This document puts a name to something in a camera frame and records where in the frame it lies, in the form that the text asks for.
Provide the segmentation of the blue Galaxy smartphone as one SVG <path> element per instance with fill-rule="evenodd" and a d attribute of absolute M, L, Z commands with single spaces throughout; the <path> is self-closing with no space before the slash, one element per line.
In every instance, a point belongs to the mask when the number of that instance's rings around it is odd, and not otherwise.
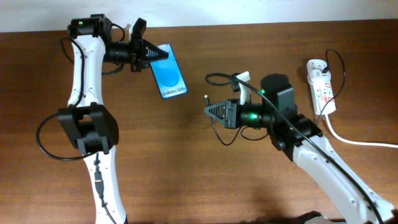
<path fill-rule="evenodd" d="M 166 100 L 186 94 L 188 89 L 172 46 L 167 43 L 158 45 L 158 48 L 169 54 L 167 59 L 150 63 L 161 97 Z"/>

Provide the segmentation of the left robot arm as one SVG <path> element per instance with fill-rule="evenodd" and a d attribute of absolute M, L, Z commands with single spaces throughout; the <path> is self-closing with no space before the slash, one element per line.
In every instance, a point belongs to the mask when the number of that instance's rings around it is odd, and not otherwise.
<path fill-rule="evenodd" d="M 139 72 L 169 56 L 143 39 L 145 20 L 134 23 L 127 42 L 113 41 L 112 27 L 104 14 L 73 19 L 68 25 L 74 51 L 73 89 L 67 107 L 58 111 L 63 130 L 88 169 L 96 223 L 128 222 L 116 175 L 119 128 L 103 103 L 103 63 L 129 64 L 132 72 Z"/>

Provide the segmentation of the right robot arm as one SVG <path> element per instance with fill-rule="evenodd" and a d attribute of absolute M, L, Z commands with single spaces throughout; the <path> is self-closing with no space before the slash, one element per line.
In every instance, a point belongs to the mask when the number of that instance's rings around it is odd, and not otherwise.
<path fill-rule="evenodd" d="M 327 194 L 346 223 L 397 223 L 397 209 L 380 197 L 341 159 L 322 130 L 298 113 L 287 75 L 271 74 L 258 90 L 243 73 L 227 75 L 238 99 L 210 103 L 204 112 L 226 129 L 267 130 L 272 145 L 303 169 Z"/>

